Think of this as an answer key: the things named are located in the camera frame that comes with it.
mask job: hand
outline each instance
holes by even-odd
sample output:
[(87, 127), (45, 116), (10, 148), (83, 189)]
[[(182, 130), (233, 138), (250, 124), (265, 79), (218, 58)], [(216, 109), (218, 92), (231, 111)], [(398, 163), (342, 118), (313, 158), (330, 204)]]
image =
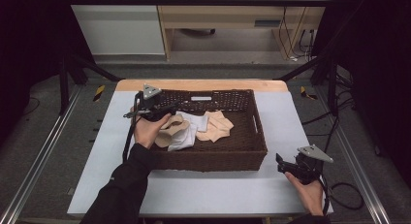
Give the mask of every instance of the hand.
[(136, 144), (141, 144), (147, 149), (150, 149), (154, 144), (155, 139), (157, 138), (161, 126), (167, 123), (170, 116), (172, 115), (168, 113), (156, 122), (151, 122), (140, 116), (137, 116), (137, 119), (140, 120), (137, 122), (136, 129), (134, 130), (134, 140)]
[(291, 173), (286, 172), (285, 177), (296, 187), (305, 210), (313, 216), (323, 216), (323, 187), (320, 182), (315, 180), (303, 185)]

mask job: white table surface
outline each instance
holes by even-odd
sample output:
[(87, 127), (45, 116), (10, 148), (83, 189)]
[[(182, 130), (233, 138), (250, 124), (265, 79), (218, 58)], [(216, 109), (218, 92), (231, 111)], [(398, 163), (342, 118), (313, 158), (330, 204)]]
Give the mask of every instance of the white table surface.
[[(135, 91), (115, 91), (68, 209), (83, 216), (121, 164), (130, 120), (123, 118)], [(297, 192), (277, 171), (275, 153), (295, 162), (297, 148), (309, 145), (291, 94), (255, 92), (268, 147), (258, 172), (153, 171), (141, 216), (272, 216), (304, 212)]]

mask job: black sleeve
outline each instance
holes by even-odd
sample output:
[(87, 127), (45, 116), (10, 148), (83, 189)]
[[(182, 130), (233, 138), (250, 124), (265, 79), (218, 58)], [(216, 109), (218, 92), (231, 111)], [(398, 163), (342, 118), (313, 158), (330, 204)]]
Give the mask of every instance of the black sleeve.
[(154, 164), (154, 155), (142, 145), (134, 144), (127, 162), (114, 170), (80, 223), (137, 223), (147, 177)]
[(313, 216), (311, 214), (306, 214), (301, 216), (288, 224), (330, 224), (330, 220), (327, 216)]

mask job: dark brown wicker basket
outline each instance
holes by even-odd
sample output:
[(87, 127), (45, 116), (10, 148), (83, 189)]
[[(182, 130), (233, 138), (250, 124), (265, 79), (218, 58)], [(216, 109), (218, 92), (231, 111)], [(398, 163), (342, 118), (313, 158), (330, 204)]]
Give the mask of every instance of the dark brown wicker basket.
[[(151, 148), (159, 159), (155, 169), (188, 170), (199, 172), (258, 171), (267, 154), (263, 127), (257, 111), (253, 90), (182, 91), (163, 90), (168, 105), (181, 102), (182, 112), (203, 115), (205, 111), (222, 111), (233, 122), (230, 137), (217, 142), (199, 141), (192, 147), (167, 151), (156, 144)], [(193, 101), (192, 97), (210, 97), (207, 101)]]

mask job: wall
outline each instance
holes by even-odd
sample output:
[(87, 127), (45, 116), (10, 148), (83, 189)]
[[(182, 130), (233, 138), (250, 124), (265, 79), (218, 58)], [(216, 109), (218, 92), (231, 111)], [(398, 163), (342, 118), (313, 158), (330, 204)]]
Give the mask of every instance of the wall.
[(165, 54), (155, 6), (72, 6), (93, 54)]

